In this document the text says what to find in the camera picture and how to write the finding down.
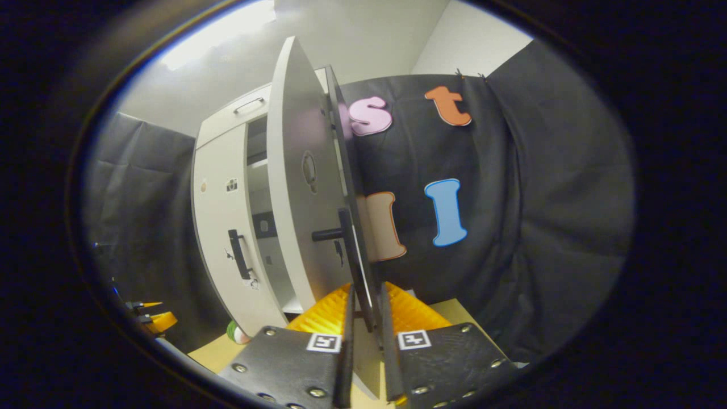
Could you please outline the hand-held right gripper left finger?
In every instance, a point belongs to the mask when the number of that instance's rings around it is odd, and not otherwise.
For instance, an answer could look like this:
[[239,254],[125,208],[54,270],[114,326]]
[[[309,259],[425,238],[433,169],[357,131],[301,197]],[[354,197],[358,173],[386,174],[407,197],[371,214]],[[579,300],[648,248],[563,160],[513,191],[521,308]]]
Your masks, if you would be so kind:
[[280,408],[349,408],[354,311],[354,287],[343,285],[286,328],[262,328],[220,376]]

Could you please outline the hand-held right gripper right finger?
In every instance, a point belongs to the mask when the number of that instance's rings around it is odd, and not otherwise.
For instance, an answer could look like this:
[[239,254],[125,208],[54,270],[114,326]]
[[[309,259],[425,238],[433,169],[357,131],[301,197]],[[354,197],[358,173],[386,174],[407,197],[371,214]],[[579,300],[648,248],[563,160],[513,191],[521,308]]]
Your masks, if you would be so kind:
[[519,373],[475,323],[451,323],[389,282],[379,303],[387,400],[395,407],[476,407]]

